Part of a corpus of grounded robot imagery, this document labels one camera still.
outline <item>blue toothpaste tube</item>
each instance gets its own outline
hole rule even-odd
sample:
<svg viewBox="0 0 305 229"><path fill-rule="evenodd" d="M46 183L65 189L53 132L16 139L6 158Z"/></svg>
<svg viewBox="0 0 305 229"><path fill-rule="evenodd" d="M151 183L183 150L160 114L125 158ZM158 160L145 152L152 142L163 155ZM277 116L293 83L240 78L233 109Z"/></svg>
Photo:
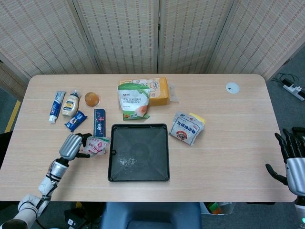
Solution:
<svg viewBox="0 0 305 229"><path fill-rule="evenodd" d="M81 111L78 111L69 122L65 123L65 126L73 132L86 118L87 116L85 116Z"/></svg>
<svg viewBox="0 0 305 229"><path fill-rule="evenodd" d="M106 132L106 116L104 109L94 109L94 137L105 137Z"/></svg>
<svg viewBox="0 0 305 229"><path fill-rule="evenodd" d="M63 98L65 96L66 92L57 92L54 98L54 102L51 108L50 112L50 118L49 122L50 123L55 123L55 120L57 119L59 115L59 111L61 110L61 104L63 101Z"/></svg>

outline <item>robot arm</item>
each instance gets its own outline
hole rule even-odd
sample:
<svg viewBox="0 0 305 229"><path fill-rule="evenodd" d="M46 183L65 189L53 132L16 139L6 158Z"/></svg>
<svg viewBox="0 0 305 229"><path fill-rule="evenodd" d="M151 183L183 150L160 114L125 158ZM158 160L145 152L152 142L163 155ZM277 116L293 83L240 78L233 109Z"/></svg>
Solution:
<svg viewBox="0 0 305 229"><path fill-rule="evenodd" d="M286 129L283 129L283 133L286 140L278 133L275 133L275 137L281 146L287 177L277 174L269 164L266 164L266 168L274 179L288 185L289 190L297 195L295 208L300 227L305 228L305 141Z"/></svg>
<svg viewBox="0 0 305 229"><path fill-rule="evenodd" d="M0 226L0 229L29 229L47 207L53 191L69 167L69 161L76 157L88 158L90 155L79 153L80 147L86 145L91 134L70 134L59 150L60 158L54 160L39 185L42 197L26 195L18 205L18 214Z"/></svg>

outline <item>wooden tabletop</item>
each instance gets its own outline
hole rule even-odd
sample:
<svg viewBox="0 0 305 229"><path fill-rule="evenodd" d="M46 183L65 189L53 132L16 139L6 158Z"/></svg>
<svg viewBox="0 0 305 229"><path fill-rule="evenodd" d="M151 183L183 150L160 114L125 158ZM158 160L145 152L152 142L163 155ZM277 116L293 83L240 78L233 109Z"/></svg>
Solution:
<svg viewBox="0 0 305 229"><path fill-rule="evenodd" d="M123 121L117 85L122 79L166 77L176 87L179 103L150 107L146 120ZM236 82L238 94L226 91ZM0 170L0 200L21 200L28 193L41 196L38 186L70 131L61 114L56 124L49 113L56 91L82 93L79 109L88 116L75 133L93 132L93 108L84 95L101 96L98 108L106 111L106 135L113 124L165 123L168 129L177 111L206 119L205 129L189 146L169 136L168 182L109 182L109 154L77 158L54 191L60 201L244 201L288 202L295 196L274 180L265 168L270 163L285 174L279 132L264 79L255 74L105 74L37 75L26 91L14 132Z"/></svg>

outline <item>white squeeze bottle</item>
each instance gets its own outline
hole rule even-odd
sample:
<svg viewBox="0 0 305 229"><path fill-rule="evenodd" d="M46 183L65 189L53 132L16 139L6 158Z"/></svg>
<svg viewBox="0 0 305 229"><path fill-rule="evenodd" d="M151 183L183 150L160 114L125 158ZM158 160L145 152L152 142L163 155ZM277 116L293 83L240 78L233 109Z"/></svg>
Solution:
<svg viewBox="0 0 305 229"><path fill-rule="evenodd" d="M80 93L77 90L71 91L71 94L68 96L68 99L63 104L62 115L72 118L78 110L78 101Z"/></svg>

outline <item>yellow package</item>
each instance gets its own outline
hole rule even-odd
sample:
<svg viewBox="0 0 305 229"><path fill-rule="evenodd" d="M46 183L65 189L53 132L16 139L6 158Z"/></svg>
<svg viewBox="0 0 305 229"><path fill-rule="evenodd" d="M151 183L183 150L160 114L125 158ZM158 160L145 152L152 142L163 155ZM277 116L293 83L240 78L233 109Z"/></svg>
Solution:
<svg viewBox="0 0 305 229"><path fill-rule="evenodd" d="M163 78L121 80L119 84L137 83L146 85L150 88L149 106L167 105L170 102L167 80Z"/></svg>

